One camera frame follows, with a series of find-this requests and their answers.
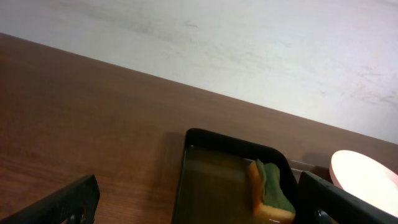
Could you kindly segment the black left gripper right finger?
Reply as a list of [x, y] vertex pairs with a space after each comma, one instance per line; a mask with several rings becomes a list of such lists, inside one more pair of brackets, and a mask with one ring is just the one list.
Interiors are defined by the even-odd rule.
[[298, 182], [299, 204], [295, 223], [395, 224], [397, 218], [311, 173], [302, 172]]

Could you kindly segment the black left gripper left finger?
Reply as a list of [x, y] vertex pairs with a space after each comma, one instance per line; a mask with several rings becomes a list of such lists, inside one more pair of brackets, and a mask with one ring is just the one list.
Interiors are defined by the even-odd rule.
[[87, 223], [93, 224], [100, 199], [96, 177], [86, 175], [1, 220], [19, 223]]

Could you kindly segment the pink white plate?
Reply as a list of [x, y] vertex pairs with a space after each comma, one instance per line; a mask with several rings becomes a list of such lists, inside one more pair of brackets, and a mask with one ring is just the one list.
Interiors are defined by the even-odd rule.
[[341, 150], [332, 155], [329, 172], [337, 187], [397, 216], [397, 174], [386, 166], [358, 152]]

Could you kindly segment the yellow green sponge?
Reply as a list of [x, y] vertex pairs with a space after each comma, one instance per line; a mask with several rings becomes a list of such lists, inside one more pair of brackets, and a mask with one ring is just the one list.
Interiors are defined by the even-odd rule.
[[280, 186], [279, 168], [258, 159], [250, 163], [248, 176], [254, 217], [264, 223], [293, 223], [296, 211]]

